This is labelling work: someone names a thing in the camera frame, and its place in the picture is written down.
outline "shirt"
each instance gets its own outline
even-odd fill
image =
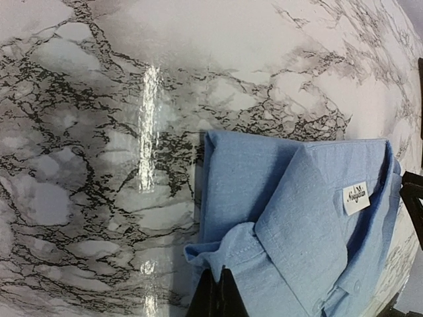
[[[399,209],[400,166],[385,139],[302,143],[228,131],[205,137],[194,289],[229,268],[250,317],[357,317],[382,272]],[[343,189],[370,206],[348,215]]]

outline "blue fabric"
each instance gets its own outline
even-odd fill
[[[199,243],[185,248],[194,289],[231,269],[250,317],[357,317],[375,290],[399,207],[387,140],[301,143],[206,134]],[[348,216],[342,189],[366,182]]]

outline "blue shirt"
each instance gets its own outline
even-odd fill
[[[387,140],[302,143],[206,134],[199,243],[185,248],[194,289],[231,269],[250,317],[357,317],[373,296],[399,208]],[[366,182],[348,215],[342,190]]]

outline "marble tabletop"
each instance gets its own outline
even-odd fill
[[[416,172],[422,55],[394,0],[2,0],[0,316],[184,316],[202,133],[387,137]],[[402,208],[364,316],[417,247]]]

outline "marble surface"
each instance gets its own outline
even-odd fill
[[[423,46],[395,1],[0,8],[0,316],[184,316],[204,130],[388,137],[419,170]],[[417,247],[401,209],[364,316]]]

